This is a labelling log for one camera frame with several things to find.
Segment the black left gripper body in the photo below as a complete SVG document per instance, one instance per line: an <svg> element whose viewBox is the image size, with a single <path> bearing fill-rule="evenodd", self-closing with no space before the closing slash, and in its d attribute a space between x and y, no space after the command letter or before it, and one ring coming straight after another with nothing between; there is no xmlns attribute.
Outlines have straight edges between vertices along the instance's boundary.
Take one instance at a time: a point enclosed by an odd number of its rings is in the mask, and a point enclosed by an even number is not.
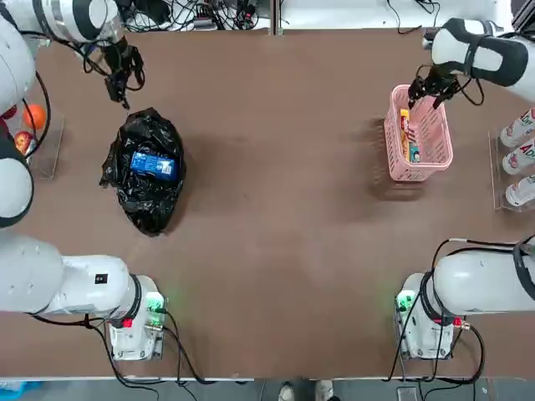
<svg viewBox="0 0 535 401"><path fill-rule="evenodd" d="M120 76L123 80L129 80L133 73L131 69L131 48L126 36L118 42L106 43L100 47L104 55L104 61L110 68L110 75Z"/></svg>

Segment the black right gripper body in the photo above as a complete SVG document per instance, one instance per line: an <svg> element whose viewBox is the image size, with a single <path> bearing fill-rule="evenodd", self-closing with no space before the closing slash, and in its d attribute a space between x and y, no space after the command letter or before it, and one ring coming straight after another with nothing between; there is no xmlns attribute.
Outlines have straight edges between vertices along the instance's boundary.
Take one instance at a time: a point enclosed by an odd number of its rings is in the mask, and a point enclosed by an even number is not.
<svg viewBox="0 0 535 401"><path fill-rule="evenodd" d="M427 75L422 79L423 89L447 89L458 83L455 74L450 74L442 67L430 65Z"/></svg>

